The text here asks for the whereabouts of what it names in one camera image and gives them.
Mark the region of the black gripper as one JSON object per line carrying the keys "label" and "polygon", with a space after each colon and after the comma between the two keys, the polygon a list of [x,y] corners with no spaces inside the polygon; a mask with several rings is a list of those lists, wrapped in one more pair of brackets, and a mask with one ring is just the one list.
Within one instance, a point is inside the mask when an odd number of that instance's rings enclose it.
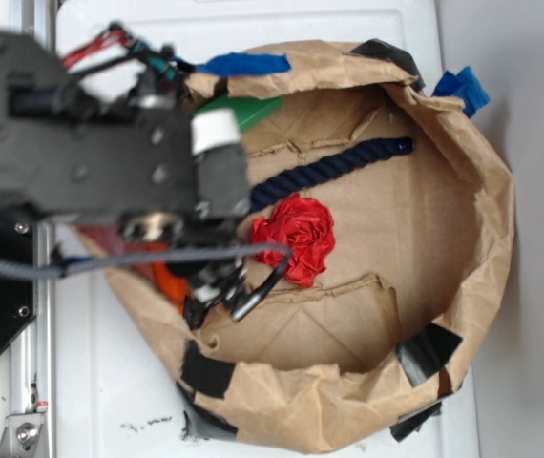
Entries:
{"label": "black gripper", "polygon": [[157,212],[130,219],[121,228],[127,240],[173,247],[235,243],[237,228],[250,208],[239,123],[231,109],[221,108],[196,114],[191,129],[195,203],[183,216]]}

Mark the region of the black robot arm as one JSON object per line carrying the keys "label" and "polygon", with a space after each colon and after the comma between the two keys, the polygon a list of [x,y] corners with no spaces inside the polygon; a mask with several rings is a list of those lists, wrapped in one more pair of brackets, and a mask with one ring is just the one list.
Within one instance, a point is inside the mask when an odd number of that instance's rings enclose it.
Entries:
{"label": "black robot arm", "polygon": [[34,38],[0,30],[0,211],[230,242],[250,209],[232,111],[195,114],[143,84],[105,101]]}

